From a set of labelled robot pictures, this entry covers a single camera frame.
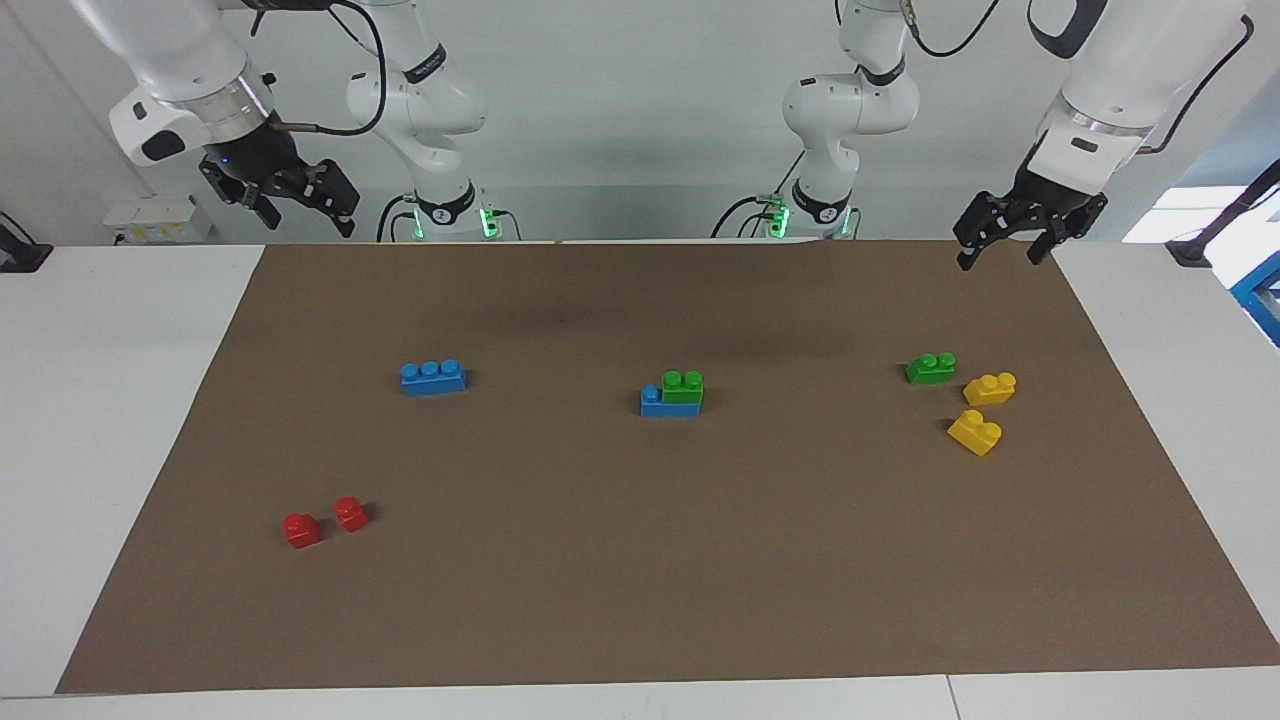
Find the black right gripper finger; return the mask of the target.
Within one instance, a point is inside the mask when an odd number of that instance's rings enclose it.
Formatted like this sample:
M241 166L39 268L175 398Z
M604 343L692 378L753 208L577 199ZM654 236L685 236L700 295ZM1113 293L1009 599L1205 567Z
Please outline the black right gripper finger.
M316 164L303 164L301 170L298 202L320 211L348 240L355 232L355 211L361 195L340 165L332 159Z
M253 182L237 179L227 174L219 163L201 161L198 169L207 181L214 193L229 206L243 208L256 215L266 228L274 231L279 227L280 213L273 202L266 199L260 187Z

